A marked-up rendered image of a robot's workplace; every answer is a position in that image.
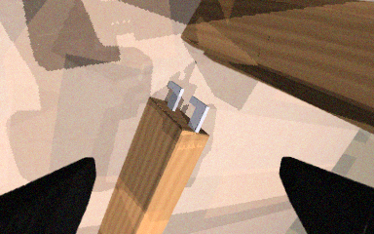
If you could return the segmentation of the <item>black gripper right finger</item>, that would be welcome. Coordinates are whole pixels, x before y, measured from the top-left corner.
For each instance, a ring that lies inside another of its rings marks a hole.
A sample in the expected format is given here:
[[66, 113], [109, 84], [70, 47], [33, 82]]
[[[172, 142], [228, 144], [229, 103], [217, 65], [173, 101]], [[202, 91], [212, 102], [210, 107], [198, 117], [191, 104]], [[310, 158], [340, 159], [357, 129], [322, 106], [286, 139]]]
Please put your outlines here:
[[374, 234], [374, 187], [292, 157], [280, 179], [307, 234]]

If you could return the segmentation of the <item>wooden side rail with metal hooks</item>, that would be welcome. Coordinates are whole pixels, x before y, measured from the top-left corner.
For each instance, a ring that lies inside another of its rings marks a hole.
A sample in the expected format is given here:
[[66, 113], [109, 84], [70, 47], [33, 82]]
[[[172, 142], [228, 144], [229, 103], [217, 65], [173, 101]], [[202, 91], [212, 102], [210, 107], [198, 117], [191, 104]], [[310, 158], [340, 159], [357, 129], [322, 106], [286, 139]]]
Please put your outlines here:
[[184, 89], [168, 86], [169, 101], [148, 98], [97, 234], [163, 234], [195, 169], [209, 106], [191, 96], [190, 119], [177, 107]]

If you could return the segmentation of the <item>wooden post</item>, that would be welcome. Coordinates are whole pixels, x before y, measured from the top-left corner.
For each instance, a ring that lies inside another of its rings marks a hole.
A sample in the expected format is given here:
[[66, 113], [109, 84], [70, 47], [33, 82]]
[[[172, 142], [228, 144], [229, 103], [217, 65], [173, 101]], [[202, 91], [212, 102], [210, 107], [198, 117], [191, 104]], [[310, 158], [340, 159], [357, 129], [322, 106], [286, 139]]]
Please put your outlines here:
[[374, 135], [374, 1], [202, 0], [180, 37]]

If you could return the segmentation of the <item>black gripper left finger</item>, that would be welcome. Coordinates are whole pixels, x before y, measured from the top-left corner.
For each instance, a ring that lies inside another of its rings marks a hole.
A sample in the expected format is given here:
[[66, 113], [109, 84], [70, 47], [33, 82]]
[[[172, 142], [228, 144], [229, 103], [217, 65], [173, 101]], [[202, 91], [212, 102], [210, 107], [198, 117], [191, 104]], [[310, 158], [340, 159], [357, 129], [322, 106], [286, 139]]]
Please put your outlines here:
[[76, 234], [95, 178], [85, 157], [0, 195], [0, 234]]

